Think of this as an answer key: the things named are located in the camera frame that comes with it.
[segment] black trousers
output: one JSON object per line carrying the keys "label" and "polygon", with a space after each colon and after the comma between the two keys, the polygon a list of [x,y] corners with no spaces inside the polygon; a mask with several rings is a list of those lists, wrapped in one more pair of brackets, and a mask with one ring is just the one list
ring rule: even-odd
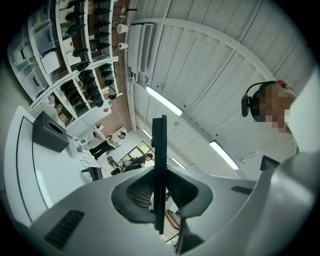
{"label": "black trousers", "polygon": [[138,163],[138,164],[130,164],[127,168],[124,169],[123,173],[125,172],[129,172],[129,171],[132,171],[132,170],[136,170],[136,169],[140,169],[141,168],[141,164]]}
{"label": "black trousers", "polygon": [[110,146],[108,142],[104,141],[100,143],[98,146],[89,149],[90,153],[94,156],[94,158],[99,158],[104,152],[115,150],[113,146]]}

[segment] air conditioner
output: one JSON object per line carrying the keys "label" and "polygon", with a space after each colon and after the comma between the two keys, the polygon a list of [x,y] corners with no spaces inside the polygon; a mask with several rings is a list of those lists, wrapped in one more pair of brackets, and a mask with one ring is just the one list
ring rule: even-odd
{"label": "air conditioner", "polygon": [[147,68],[152,24],[131,25],[128,35],[127,65],[131,72],[145,72]]}
{"label": "air conditioner", "polygon": [[147,23],[142,26],[138,57],[138,67],[140,72],[146,72],[152,27],[152,24]]}

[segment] brick wall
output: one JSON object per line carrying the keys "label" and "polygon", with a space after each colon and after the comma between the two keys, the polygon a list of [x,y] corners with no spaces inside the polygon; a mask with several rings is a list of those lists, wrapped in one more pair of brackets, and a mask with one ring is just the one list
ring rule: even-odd
{"label": "brick wall", "polygon": [[[129,0],[118,0],[114,3],[115,6],[119,7],[128,7],[129,6]],[[114,8],[113,9],[113,21],[119,22],[122,18],[119,18],[121,15],[121,9],[120,8]],[[114,28],[117,28],[118,24],[113,24],[112,26]],[[117,30],[114,29],[112,31],[112,45],[115,46],[119,42],[124,42],[125,35],[121,34],[119,35],[117,33]],[[102,133],[105,136],[108,136],[109,134],[112,134],[116,130],[118,130],[120,127],[125,127],[126,130],[129,132],[132,130],[131,120],[130,120],[130,112],[129,112],[129,104],[128,104],[128,98],[127,98],[127,90],[126,90],[126,74],[125,74],[125,54],[122,51],[115,49],[113,50],[113,56],[118,56],[119,61],[114,63],[114,72],[116,74],[116,84],[118,87],[119,93],[123,93],[121,96],[115,98],[114,100],[109,101],[111,105],[111,111],[112,113],[108,115],[107,117],[101,119],[99,122],[96,123],[96,125],[103,125]]]}

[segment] white cabinet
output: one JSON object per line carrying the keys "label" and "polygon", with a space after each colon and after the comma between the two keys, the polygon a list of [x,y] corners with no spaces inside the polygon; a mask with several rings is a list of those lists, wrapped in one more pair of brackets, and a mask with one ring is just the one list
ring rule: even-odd
{"label": "white cabinet", "polygon": [[104,101],[101,107],[94,107],[83,114],[80,118],[73,121],[66,128],[66,132],[71,137],[78,137],[88,128],[111,114],[111,109],[108,101]]}
{"label": "white cabinet", "polygon": [[89,127],[90,126],[82,118],[78,118],[67,126],[66,133],[71,137],[77,137]]}
{"label": "white cabinet", "polygon": [[90,126],[94,125],[99,120],[105,118],[111,113],[108,101],[104,101],[101,107],[94,107],[82,116],[82,119]]}

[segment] white wooden ceiling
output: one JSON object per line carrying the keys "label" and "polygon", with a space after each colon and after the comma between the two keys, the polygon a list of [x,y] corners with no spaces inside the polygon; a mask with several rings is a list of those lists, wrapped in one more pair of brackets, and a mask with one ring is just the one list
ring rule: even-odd
{"label": "white wooden ceiling", "polygon": [[[163,18],[168,2],[139,0],[135,20]],[[279,162],[292,156],[296,148],[291,136],[250,116],[243,118],[240,110],[241,98],[251,84],[282,79],[299,93],[308,80],[315,60],[289,18],[266,0],[173,0],[167,18],[154,72],[150,68],[150,73],[143,74],[149,81],[152,78],[149,85],[217,140],[245,178],[259,178],[263,155]],[[134,95],[135,110],[145,122],[167,115],[168,141],[193,168],[241,177],[141,86],[134,87]],[[137,124],[145,128],[144,122]]]}

